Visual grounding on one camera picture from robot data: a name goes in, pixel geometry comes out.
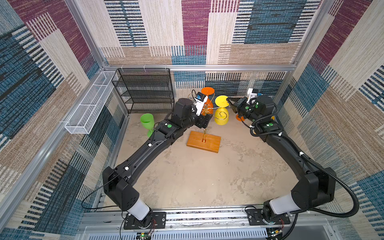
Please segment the orange back wine glass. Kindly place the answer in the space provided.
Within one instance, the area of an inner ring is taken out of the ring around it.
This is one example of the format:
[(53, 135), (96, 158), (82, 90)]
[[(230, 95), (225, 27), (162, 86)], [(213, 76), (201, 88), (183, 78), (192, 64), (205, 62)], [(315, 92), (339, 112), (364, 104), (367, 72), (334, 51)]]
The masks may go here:
[(208, 97), (207, 101), (204, 103), (201, 114), (204, 116), (207, 114), (212, 115), (214, 111), (212, 98), (215, 96), (215, 90), (212, 87), (204, 87), (202, 88), (201, 93)]

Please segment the orange wine glass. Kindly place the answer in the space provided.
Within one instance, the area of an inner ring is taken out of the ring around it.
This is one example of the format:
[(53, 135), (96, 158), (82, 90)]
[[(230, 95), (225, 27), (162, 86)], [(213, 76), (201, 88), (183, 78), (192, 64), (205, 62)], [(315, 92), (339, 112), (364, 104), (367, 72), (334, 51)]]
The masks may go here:
[(242, 121), (242, 122), (245, 120), (244, 116), (239, 115), (239, 114), (236, 115), (236, 119), (237, 119), (238, 121)]
[(204, 87), (202, 88), (201, 93), (208, 97), (207, 101), (204, 103), (201, 114), (204, 116), (207, 114), (212, 115), (214, 111), (212, 98), (215, 96), (215, 90), (212, 87)]

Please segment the yellow back wine glass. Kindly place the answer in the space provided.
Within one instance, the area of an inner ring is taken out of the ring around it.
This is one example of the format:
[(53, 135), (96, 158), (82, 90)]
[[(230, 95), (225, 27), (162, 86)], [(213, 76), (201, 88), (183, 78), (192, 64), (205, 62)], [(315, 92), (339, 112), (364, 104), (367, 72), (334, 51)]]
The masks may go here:
[(229, 112), (227, 110), (229, 103), (227, 98), (227, 96), (222, 95), (215, 99), (215, 104), (218, 107), (215, 111), (215, 122), (220, 126), (226, 125), (229, 121)]

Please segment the green wine glass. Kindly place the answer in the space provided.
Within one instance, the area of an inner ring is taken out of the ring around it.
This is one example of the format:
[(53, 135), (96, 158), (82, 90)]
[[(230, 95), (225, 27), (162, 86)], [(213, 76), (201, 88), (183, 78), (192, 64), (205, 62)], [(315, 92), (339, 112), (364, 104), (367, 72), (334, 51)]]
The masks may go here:
[(143, 127), (148, 130), (147, 132), (147, 137), (150, 138), (154, 132), (154, 127), (155, 127), (155, 120), (154, 116), (152, 114), (143, 114), (140, 117), (141, 124)]

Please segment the orange front wine glass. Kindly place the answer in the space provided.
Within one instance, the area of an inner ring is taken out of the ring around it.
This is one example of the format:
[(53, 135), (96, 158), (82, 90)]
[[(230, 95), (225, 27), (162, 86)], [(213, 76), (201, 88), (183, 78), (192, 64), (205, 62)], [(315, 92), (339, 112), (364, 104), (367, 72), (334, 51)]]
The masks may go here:
[(244, 116), (239, 115), (239, 114), (236, 115), (236, 119), (237, 119), (238, 121), (242, 121), (242, 122), (245, 120)]

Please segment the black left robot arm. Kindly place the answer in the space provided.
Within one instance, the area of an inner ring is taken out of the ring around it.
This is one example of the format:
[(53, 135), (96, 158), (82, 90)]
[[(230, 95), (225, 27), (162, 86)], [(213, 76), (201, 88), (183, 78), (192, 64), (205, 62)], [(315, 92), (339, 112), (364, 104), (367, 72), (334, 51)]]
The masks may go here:
[(165, 149), (170, 147), (184, 132), (192, 127), (206, 128), (212, 115), (202, 114), (208, 100), (180, 98), (172, 112), (159, 122), (148, 140), (126, 161), (115, 168), (103, 171), (104, 193), (121, 209), (134, 217), (141, 228), (153, 226), (152, 209), (140, 199), (134, 184), (143, 171)]

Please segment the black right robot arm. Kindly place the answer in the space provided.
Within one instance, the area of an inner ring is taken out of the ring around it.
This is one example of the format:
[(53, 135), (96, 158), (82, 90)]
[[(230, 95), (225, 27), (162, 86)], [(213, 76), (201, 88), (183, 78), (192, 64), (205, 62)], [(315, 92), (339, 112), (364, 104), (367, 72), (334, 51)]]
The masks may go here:
[(262, 216), (266, 223), (274, 223), (288, 212), (302, 213), (334, 199), (336, 181), (305, 161), (305, 154), (294, 142), (288, 140), (283, 127), (272, 119), (278, 113), (272, 98), (258, 96), (251, 99), (243, 97), (226, 100), (234, 113), (251, 121), (251, 135), (259, 137), (272, 147), (298, 179), (288, 194), (264, 202)]

